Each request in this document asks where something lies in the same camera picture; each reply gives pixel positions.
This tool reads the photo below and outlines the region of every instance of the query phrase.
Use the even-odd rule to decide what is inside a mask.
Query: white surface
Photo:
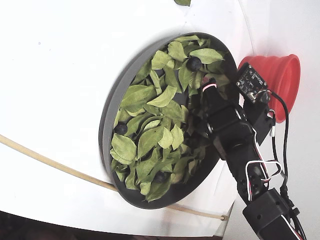
[[[193,0],[190,8],[173,0],[2,1],[0,23],[0,134],[103,181],[109,178],[98,151],[102,109],[115,79],[141,49],[172,34],[202,31],[222,40],[237,64],[252,53],[236,0]],[[0,148],[2,211],[138,235],[212,236],[221,224],[135,208],[116,192]],[[219,164],[181,204],[225,214],[234,197],[234,180]]]
[[[251,26],[257,54],[296,54],[301,64],[299,92],[289,115],[287,145],[288,194],[300,210],[299,220],[309,240],[319,239],[319,142],[320,142],[320,2],[300,0],[242,1]],[[269,11],[269,19],[260,13]],[[284,123],[277,126],[276,143],[281,156]],[[272,159],[271,140],[261,146],[265,159]],[[281,177],[272,180],[279,189]],[[237,197],[223,240],[257,240],[242,215],[245,204]]]

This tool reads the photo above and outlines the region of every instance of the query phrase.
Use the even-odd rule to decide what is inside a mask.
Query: dark floor
[[[221,240],[221,237],[134,236],[83,230],[31,220],[0,211],[0,240]]]

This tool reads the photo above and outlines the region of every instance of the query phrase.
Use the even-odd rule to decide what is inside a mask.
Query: black plastic bracket
[[[288,212],[287,203],[273,188],[251,202],[242,213],[254,232],[260,236],[264,228]]]

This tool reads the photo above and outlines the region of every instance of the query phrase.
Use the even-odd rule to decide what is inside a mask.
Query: white wall
[[[299,219],[309,240],[320,236],[320,2],[316,0],[241,1],[248,18],[256,54],[286,56],[296,54],[301,63],[298,96],[290,114],[287,147],[288,194],[300,209]],[[268,22],[259,19],[260,12],[269,12]],[[276,130],[277,145],[282,150],[284,123]],[[266,159],[272,158],[271,141],[261,150]],[[273,181],[279,187],[281,178]],[[258,239],[250,229],[238,197],[224,240]]]

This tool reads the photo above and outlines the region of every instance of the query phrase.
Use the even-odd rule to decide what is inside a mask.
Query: tan rope
[[[75,176],[77,178],[80,178],[82,180],[85,180],[85,181],[88,181],[90,183],[93,183],[93,184],[96,184],[96,185],[99,185],[101,187],[104,187],[106,189],[110,189],[110,190],[113,190],[113,191],[118,191],[117,188],[108,183],[108,182],[105,182],[105,181],[101,181],[99,179],[96,179],[92,176],[89,176],[87,174],[84,174],[82,172],[79,172],[77,170],[74,170],[68,166],[65,166],[59,162],[56,162],[50,158],[47,158],[35,151],[32,151],[31,149],[29,148],[26,148],[12,140],[10,140],[9,138],[6,138],[5,136],[2,136],[0,134],[0,143],[8,146],[9,148],[12,148],[24,155],[27,155],[35,160],[38,160],[44,164],[47,164],[55,169],[58,169],[60,171],[63,171],[67,174],[70,174],[72,176]],[[222,221],[226,221],[228,220],[228,216],[225,216],[225,215],[214,215],[214,214],[208,214],[208,213],[204,213],[204,212],[200,212],[200,211],[195,211],[195,210],[191,210],[189,208],[185,208],[185,207],[182,207],[182,206],[178,206],[178,205],[170,205],[170,206],[167,206],[167,208],[170,208],[170,209],[173,209],[173,210],[177,210],[177,211],[181,211],[181,212],[185,212],[185,213],[189,213],[189,214],[194,214],[194,215],[198,215],[198,216],[203,216],[203,217],[207,217],[207,218],[213,218],[213,219],[220,219]]]

